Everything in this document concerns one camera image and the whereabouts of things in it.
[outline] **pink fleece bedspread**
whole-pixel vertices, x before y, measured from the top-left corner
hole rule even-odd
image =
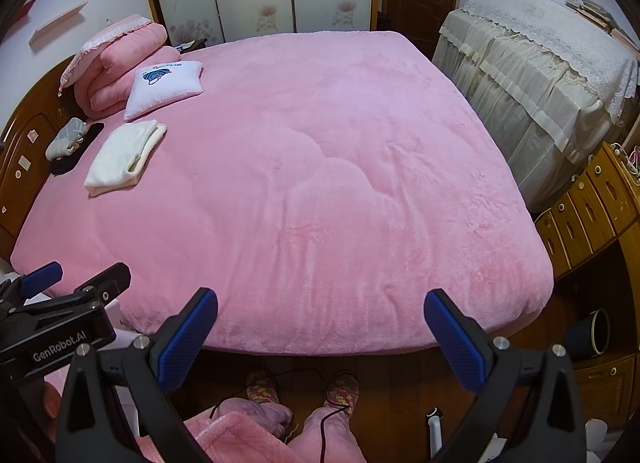
[[[128,324],[151,333],[200,286],[206,345],[252,353],[409,351],[434,337],[444,288],[488,330],[530,323],[552,268],[511,172],[457,89],[392,32],[281,34],[195,51],[204,93],[147,115],[167,125],[140,183],[51,176],[12,262],[59,261],[56,294],[123,261]]]

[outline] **knitted slipper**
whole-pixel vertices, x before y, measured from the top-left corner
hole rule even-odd
[[[246,377],[246,395],[255,403],[280,403],[276,382],[269,369],[255,369]]]
[[[344,414],[351,416],[358,402],[360,386],[355,375],[351,373],[338,373],[335,375],[326,390],[324,406],[335,407],[340,404],[346,407]]]

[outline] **hand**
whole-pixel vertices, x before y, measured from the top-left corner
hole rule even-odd
[[[58,390],[49,382],[45,382],[44,385],[44,392],[42,393],[42,408],[51,420],[47,425],[46,434],[47,437],[55,443],[57,423],[56,420],[58,418],[58,414],[60,413],[60,402],[62,401],[62,397],[60,396]]]

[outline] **wooden headboard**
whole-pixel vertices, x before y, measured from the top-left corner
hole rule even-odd
[[[49,176],[45,151],[68,120],[84,112],[73,88],[58,96],[60,75],[71,61],[63,60],[25,95],[2,132],[0,153],[0,257],[10,261],[15,241],[31,205]]]

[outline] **folded white towel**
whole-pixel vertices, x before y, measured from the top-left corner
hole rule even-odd
[[[140,181],[146,160],[166,133],[156,120],[125,123],[115,129],[91,164],[84,187],[92,196]]]

